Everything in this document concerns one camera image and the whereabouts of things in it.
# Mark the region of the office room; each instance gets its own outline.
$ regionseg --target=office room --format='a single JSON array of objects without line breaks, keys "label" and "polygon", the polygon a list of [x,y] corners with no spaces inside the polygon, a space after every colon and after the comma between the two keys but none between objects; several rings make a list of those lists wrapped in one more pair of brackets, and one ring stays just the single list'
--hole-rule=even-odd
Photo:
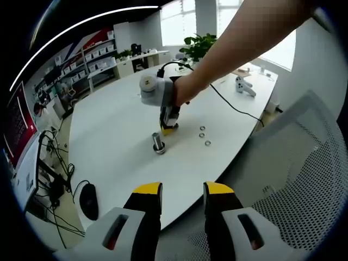
[{"label": "office room", "polygon": [[9,45],[2,158],[43,255],[315,256],[348,196],[345,38],[327,6],[34,5]]}]

